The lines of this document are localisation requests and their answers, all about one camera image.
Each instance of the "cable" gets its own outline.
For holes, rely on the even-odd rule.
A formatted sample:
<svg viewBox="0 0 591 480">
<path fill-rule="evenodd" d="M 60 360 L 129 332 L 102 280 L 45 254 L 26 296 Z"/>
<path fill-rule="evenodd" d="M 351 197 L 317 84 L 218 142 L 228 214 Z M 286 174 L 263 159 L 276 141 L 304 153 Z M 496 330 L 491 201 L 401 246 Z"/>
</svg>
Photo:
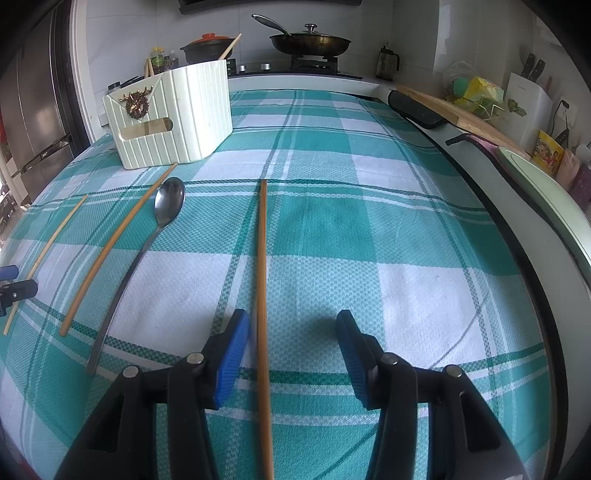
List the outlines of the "cable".
<svg viewBox="0 0 591 480">
<path fill-rule="evenodd" d="M 568 104 L 568 102 L 565 102 L 564 100 L 561 100 L 560 103 L 558 104 L 558 107 L 556 107 L 556 110 L 554 111 L 554 116 L 552 117 L 552 130 L 550 132 L 550 136 L 554 135 L 554 124 L 556 123 L 556 115 L 558 114 L 558 110 L 560 110 L 560 105 L 564 105 L 566 107 L 566 109 L 568 110 L 570 108 L 570 105 Z"/>
</svg>

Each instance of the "pan lid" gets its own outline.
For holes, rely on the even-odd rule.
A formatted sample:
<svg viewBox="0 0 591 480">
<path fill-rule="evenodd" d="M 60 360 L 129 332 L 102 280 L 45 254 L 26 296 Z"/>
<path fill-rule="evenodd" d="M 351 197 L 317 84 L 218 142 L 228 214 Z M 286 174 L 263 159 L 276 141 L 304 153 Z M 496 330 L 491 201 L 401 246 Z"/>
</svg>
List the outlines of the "pan lid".
<svg viewBox="0 0 591 480">
<path fill-rule="evenodd" d="M 297 35 L 324 35 L 325 37 L 333 37 L 333 35 L 327 35 L 326 33 L 314 31 L 315 28 L 318 28 L 318 25 L 316 25 L 315 23 L 307 23 L 304 26 L 308 30 L 302 30 L 301 32 L 298 32 Z"/>
<path fill-rule="evenodd" d="M 191 43 L 199 43 L 201 41 L 208 41 L 208 40 L 226 40 L 230 37 L 218 37 L 215 33 L 205 33 L 202 37 L 198 40 L 193 40 Z"/>
</svg>

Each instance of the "pink container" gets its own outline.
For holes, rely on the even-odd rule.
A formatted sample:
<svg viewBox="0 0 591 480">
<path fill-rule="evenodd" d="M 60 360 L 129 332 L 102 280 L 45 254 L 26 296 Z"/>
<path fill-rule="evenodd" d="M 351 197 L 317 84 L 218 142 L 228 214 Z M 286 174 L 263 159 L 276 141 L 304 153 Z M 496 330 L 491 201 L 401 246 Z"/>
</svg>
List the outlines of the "pink container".
<svg viewBox="0 0 591 480">
<path fill-rule="evenodd" d="M 570 150 L 564 152 L 564 157 L 556 174 L 556 181 L 567 192 L 572 187 L 574 178 L 579 172 L 581 162 Z"/>
</svg>

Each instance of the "frying pan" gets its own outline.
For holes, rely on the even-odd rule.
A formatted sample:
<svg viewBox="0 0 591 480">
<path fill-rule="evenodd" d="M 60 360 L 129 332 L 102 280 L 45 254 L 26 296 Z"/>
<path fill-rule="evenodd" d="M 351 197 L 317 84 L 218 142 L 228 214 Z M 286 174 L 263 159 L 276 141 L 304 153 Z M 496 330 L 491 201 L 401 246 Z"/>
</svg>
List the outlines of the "frying pan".
<svg viewBox="0 0 591 480">
<path fill-rule="evenodd" d="M 288 55 L 316 55 L 319 57 L 336 57 L 349 48 L 350 40 L 334 37 L 314 31 L 316 24 L 307 23 L 307 31 L 289 33 L 279 23 L 262 15 L 252 14 L 259 23 L 275 28 L 282 32 L 281 35 L 273 35 L 273 46 L 282 53 Z"/>
</svg>

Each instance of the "wooden cutting board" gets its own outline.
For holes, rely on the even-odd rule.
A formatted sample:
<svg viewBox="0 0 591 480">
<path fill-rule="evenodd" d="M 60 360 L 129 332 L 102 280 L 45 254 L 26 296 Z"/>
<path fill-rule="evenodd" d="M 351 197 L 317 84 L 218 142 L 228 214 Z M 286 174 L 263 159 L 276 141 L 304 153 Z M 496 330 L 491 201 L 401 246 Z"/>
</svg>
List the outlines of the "wooden cutting board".
<svg viewBox="0 0 591 480">
<path fill-rule="evenodd" d="M 485 138 L 495 145 L 514 151 L 527 160 L 531 159 L 531 156 L 527 154 L 519 145 L 513 142 L 512 139 L 508 138 L 491 124 L 478 118 L 473 113 L 466 112 L 453 103 L 449 103 L 443 99 L 436 98 L 409 87 L 405 87 L 404 85 L 396 85 L 396 90 L 412 98 L 413 100 L 422 103 L 424 106 L 430 108 L 434 112 L 439 113 L 439 115 L 456 127 L 478 135 L 479 137 Z"/>
</svg>

